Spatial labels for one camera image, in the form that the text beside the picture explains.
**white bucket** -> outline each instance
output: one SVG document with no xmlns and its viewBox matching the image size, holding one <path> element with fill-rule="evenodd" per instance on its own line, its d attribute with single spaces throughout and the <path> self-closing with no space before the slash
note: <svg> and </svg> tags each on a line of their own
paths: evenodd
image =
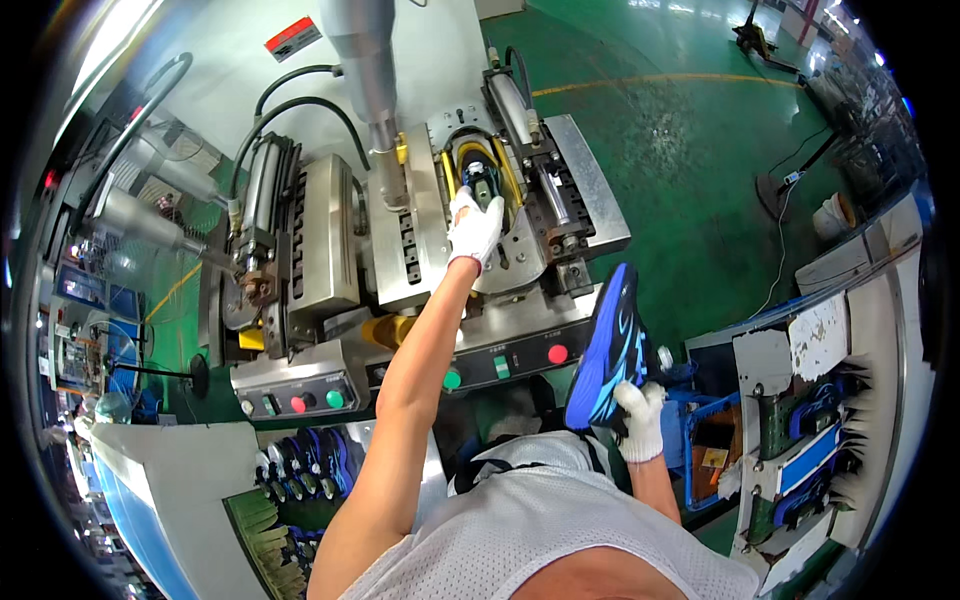
<svg viewBox="0 0 960 600">
<path fill-rule="evenodd" d="M 824 204 L 813 213 L 813 228 L 825 242 L 836 239 L 854 227 L 856 216 L 853 207 L 840 192 L 824 200 Z"/>
</svg>

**worker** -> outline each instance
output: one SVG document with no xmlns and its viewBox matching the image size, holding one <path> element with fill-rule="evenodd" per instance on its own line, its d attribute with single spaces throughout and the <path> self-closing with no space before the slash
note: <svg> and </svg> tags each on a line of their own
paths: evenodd
<svg viewBox="0 0 960 600">
<path fill-rule="evenodd" d="M 460 493 L 411 533 L 427 434 L 503 199 L 484 212 L 463 187 L 450 210 L 446 274 L 384 377 L 370 450 L 326 528 L 307 599 L 753 597 L 749 567 L 681 526 L 662 455 L 664 391 L 653 383 L 613 391 L 629 413 L 619 449 L 633 497 L 613 483 L 595 439 L 540 433 L 481 452 L 469 463 L 480 466 L 475 477 L 455 478 L 451 493 Z"/>
</svg>

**white mesh shirt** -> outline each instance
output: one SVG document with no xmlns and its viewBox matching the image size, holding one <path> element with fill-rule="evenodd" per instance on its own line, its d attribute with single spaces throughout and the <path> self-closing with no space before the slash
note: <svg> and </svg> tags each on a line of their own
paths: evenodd
<svg viewBox="0 0 960 600">
<path fill-rule="evenodd" d="M 605 448 L 594 444 L 609 472 Z M 481 471 L 468 493 L 449 498 L 387 550 L 344 598 L 509 598 L 544 566 L 580 550 L 610 546 L 637 556 L 690 600 L 751 598 L 757 576 L 723 557 L 590 469 L 570 432 L 516 438 L 481 454 L 511 465 Z"/>
</svg>

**yellow floor line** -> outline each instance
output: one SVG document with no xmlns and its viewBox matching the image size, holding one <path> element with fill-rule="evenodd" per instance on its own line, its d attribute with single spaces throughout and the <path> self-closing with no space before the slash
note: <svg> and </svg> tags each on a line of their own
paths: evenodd
<svg viewBox="0 0 960 600">
<path fill-rule="evenodd" d="M 589 82 L 588 84 L 568 84 L 558 87 L 547 87 L 533 92 L 536 96 L 546 96 L 547 94 L 556 94 L 571 89 L 586 89 L 588 87 L 600 87 L 602 85 L 613 84 L 638 84 L 642 82 L 664 82 L 664 81 L 715 81 L 715 82 L 761 82 L 764 84 L 785 85 L 787 87 L 801 87 L 793 82 L 782 82 L 775 79 L 765 79 L 755 75 L 731 75 L 729 73 L 659 73 L 656 75 L 638 75 L 636 77 L 624 77 L 613 80 L 601 80 L 599 82 Z"/>
<path fill-rule="evenodd" d="M 163 297 L 163 300 L 161 300 L 160 302 L 158 302 L 158 303 L 156 304 L 156 306 L 154 306 L 154 310 L 150 311 L 150 314 L 147 315 L 147 318 L 144 319 L 143 322 L 144 322 L 144 323 L 149 323 L 149 322 L 150 322 L 150 319 L 152 319 L 152 318 L 154 317 L 154 315 L 156 314 L 156 312 L 157 312 L 164 304 L 167 303 L 167 301 L 170 299 L 170 297 L 173 295 L 173 293 L 176 292 L 177 290 L 179 290 L 179 288 L 180 288 L 184 283 L 186 283 L 187 280 L 188 280 L 190 277 L 192 277 L 194 274 L 196 274 L 196 273 L 200 270 L 200 268 L 201 268 L 202 266 L 203 266 L 203 263 L 202 263 L 202 262 L 197 263 L 197 266 L 194 267 L 193 269 L 191 269 L 191 270 L 190 270 L 190 273 L 188 273 L 188 274 L 186 274 L 185 276 L 183 276 L 183 279 L 181 279 L 181 280 L 178 281 L 177 283 L 174 283 L 174 286 L 173 286 L 172 288 L 170 288 L 170 291 L 167 292 L 167 295 L 164 296 L 164 297 Z"/>
</svg>

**white cable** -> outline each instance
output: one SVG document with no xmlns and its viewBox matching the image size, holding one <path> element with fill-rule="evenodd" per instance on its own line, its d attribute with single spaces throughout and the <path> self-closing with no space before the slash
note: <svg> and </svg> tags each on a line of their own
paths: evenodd
<svg viewBox="0 0 960 600">
<path fill-rule="evenodd" d="M 804 173 L 806 173 L 806 171 L 798 174 L 800 178 L 804 176 Z M 780 216 L 777 218 L 777 229 L 780 231 L 780 267 L 777 269 L 777 278 L 770 284 L 770 291 L 767 292 L 767 300 L 763 302 L 753 315 L 747 317 L 747 321 L 760 314 L 760 311 L 767 307 L 767 304 L 770 303 L 770 298 L 774 295 L 774 288 L 780 283 L 780 276 L 783 274 L 783 260 L 786 258 L 786 245 L 783 243 L 783 213 L 786 212 L 786 206 L 790 204 L 790 192 L 793 191 L 793 188 L 797 187 L 800 178 L 797 178 L 797 180 L 793 182 L 793 185 L 787 188 L 786 199 L 783 200 L 783 208 L 780 209 Z"/>
</svg>

